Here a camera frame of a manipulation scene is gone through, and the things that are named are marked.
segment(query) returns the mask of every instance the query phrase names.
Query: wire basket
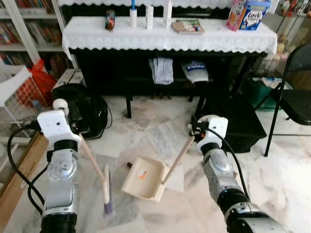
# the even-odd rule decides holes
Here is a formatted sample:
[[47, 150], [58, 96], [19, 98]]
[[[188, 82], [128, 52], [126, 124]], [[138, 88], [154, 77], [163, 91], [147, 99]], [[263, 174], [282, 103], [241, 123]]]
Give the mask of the wire basket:
[[[25, 66], [0, 65], [0, 136], [36, 119], [46, 109], [46, 102]], [[32, 130], [17, 136], [31, 137]]]

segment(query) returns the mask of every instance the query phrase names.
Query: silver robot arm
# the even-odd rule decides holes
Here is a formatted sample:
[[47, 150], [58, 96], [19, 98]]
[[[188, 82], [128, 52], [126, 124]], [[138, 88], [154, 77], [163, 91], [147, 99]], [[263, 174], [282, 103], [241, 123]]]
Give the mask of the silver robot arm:
[[48, 139], [51, 161], [48, 166], [48, 191], [45, 199], [41, 233], [75, 231], [78, 214], [78, 187], [75, 184], [77, 152], [81, 137], [74, 134], [67, 122], [67, 102], [58, 99], [54, 109], [40, 113], [37, 121]]
[[204, 173], [209, 191], [220, 207], [229, 233], [285, 233], [285, 229], [274, 219], [253, 204], [243, 193], [234, 178], [232, 166], [221, 139], [207, 129], [225, 137], [228, 120], [215, 115], [191, 121], [191, 135], [196, 136], [197, 147], [203, 154]]

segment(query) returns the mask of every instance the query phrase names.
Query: black bag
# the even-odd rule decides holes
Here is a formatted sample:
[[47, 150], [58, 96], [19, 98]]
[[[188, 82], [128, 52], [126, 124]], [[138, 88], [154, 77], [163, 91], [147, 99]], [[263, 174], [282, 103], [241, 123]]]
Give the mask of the black bag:
[[85, 86], [69, 83], [52, 90], [53, 99], [64, 99], [69, 108], [71, 130], [84, 139], [100, 138], [107, 125], [107, 103]]

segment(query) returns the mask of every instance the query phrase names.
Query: bookshelf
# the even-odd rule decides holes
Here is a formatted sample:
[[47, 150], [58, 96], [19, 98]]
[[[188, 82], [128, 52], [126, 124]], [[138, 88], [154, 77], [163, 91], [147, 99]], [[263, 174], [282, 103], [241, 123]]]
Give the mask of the bookshelf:
[[0, 56], [7, 64], [32, 67], [43, 59], [56, 78], [76, 68], [63, 53], [63, 28], [57, 0], [0, 0]]

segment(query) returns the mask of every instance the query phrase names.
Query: beige dustpan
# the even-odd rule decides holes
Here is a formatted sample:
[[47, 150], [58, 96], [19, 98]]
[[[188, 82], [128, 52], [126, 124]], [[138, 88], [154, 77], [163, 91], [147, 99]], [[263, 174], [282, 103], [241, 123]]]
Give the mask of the beige dustpan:
[[185, 143], [171, 169], [157, 160], [138, 157], [125, 179], [122, 190], [134, 197], [158, 203], [168, 178], [193, 141], [194, 137], [191, 137]]

